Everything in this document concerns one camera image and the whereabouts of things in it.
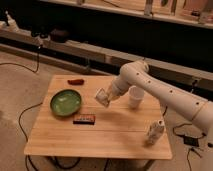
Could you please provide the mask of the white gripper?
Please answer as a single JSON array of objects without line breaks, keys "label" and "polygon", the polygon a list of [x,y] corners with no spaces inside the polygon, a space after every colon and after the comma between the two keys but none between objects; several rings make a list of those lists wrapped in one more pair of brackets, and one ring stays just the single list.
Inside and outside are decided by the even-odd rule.
[{"label": "white gripper", "polygon": [[117,82],[112,82],[105,90],[105,92],[108,95],[107,101],[110,103],[111,101],[116,100],[121,96],[120,85]]}]

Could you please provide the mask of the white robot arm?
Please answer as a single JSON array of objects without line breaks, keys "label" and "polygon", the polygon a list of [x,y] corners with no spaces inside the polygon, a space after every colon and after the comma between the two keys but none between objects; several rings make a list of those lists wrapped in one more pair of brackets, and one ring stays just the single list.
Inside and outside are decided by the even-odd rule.
[{"label": "white robot arm", "polygon": [[108,100],[123,96],[131,86],[137,86],[167,104],[185,119],[207,134],[213,128],[213,102],[167,84],[148,74],[143,60],[124,64],[108,88]]}]

